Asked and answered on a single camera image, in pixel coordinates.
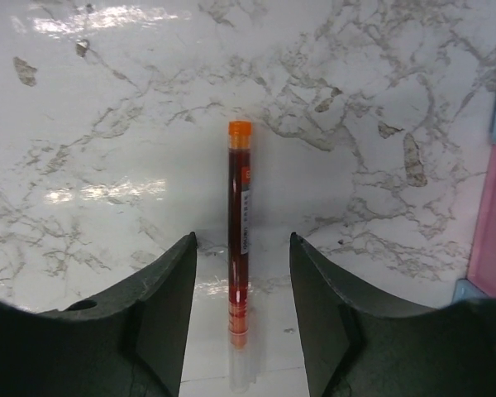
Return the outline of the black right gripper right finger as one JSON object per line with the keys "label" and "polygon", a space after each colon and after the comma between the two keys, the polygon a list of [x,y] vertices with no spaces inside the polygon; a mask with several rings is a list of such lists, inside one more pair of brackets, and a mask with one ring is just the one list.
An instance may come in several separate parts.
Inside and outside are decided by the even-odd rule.
{"label": "black right gripper right finger", "polygon": [[383,291],[290,237],[312,396],[496,396],[496,299],[433,309]]}

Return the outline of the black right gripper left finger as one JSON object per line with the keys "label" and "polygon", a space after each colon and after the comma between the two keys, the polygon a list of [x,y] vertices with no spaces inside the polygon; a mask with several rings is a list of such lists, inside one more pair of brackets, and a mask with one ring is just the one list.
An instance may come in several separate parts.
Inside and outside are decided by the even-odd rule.
{"label": "black right gripper left finger", "polygon": [[0,396],[176,396],[196,279],[197,239],[64,310],[0,301]]}

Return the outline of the orange capped refill pen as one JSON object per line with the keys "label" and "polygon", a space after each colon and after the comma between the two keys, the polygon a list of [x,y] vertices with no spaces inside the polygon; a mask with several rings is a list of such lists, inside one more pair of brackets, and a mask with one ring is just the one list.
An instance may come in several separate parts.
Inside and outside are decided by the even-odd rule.
{"label": "orange capped refill pen", "polygon": [[252,124],[228,126],[228,313],[230,385],[236,393],[250,384],[248,358],[250,139]]}

